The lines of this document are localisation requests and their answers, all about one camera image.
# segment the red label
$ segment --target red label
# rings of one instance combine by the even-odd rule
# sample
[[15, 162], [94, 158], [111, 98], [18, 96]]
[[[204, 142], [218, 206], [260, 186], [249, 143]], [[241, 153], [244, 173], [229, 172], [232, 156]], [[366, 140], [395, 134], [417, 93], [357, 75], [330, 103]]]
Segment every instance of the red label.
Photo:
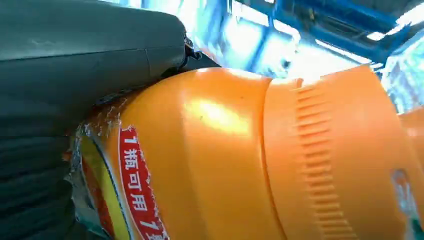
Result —
[[150, 187], [150, 173], [136, 129], [119, 131], [119, 165], [132, 219], [144, 240], [169, 240]]

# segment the blue steel beam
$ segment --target blue steel beam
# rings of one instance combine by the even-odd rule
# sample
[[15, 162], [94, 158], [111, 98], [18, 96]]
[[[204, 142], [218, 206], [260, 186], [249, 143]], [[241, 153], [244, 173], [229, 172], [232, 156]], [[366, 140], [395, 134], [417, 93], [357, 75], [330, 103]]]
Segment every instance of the blue steel beam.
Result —
[[[241, 3], [245, 3], [245, 0], [238, 0]], [[273, 8], [269, 4], [266, 4], [263, 0], [250, 0], [249, 6], [257, 11], [264, 13], [268, 16], [272, 16]], [[366, 44], [352, 41], [348, 37], [337, 35], [330, 32], [323, 27], [318, 25], [312, 25], [305, 30], [302, 22], [295, 16], [288, 14], [284, 11], [275, 12], [275, 19], [283, 22], [292, 28], [297, 29], [302, 35], [309, 35], [312, 38], [318, 39], [322, 42], [330, 44], [336, 48], [345, 50], [350, 53], [354, 53], [364, 58], [368, 58], [373, 62], [384, 63], [388, 56], [388, 50], [381, 48], [380, 46], [368, 46]]]
[[333, 17], [364, 32], [387, 33], [398, 25], [394, 16], [356, 5], [348, 0], [295, 0], [295, 4]]

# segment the orange plastic bottle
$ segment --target orange plastic bottle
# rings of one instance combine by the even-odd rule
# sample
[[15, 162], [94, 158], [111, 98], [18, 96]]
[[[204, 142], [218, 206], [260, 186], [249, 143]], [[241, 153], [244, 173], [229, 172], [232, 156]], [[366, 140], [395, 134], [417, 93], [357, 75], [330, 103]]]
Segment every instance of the orange plastic bottle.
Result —
[[74, 160], [118, 240], [403, 240], [424, 217], [422, 117], [367, 66], [311, 85], [200, 69], [95, 114]]

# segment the ceiling light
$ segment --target ceiling light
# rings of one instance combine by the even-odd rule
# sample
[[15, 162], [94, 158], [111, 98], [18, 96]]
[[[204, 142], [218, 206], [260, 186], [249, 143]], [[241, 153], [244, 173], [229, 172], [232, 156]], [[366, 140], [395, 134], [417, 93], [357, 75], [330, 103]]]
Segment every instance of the ceiling light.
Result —
[[358, 55], [356, 55], [354, 53], [351, 53], [351, 52], [342, 50], [342, 49], [337, 48], [335, 46], [331, 46], [331, 45], [329, 45], [329, 44], [327, 44], [325, 42], [322, 42], [322, 41], [320, 41], [318, 39], [315, 39], [315, 42], [316, 42], [316, 44], [318, 44], [318, 45], [320, 45], [320, 46], [322, 46], [324, 48], [330, 49], [330, 50], [332, 50], [332, 51], [334, 51], [336, 53], [339, 53], [341, 55], [344, 55], [344, 56], [346, 56], [346, 57], [348, 57], [348, 58], [350, 58], [352, 60], [355, 60], [358, 63], [369, 64], [371, 62], [371, 60], [368, 59], [368, 58], [365, 58], [365, 57], [362, 57], [362, 56], [358, 56]]
[[385, 34], [375, 31], [372, 32], [370, 34], [368, 34], [368, 36], [366, 36], [367, 38], [374, 40], [374, 41], [380, 41], [381, 39], [383, 39], [385, 37]]
[[396, 23], [398, 24], [392, 30], [388, 31], [386, 35], [393, 35], [402, 30], [405, 25], [410, 24], [411, 26], [419, 24], [424, 21], [424, 2], [412, 8], [411, 10], [405, 12], [400, 16]]

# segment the plastic wrap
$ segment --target plastic wrap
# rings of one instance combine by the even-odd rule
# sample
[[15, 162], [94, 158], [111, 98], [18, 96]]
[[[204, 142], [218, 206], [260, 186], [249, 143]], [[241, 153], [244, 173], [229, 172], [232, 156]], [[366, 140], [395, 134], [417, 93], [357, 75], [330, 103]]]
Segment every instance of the plastic wrap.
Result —
[[387, 59], [381, 84], [400, 114], [424, 104], [424, 30]]

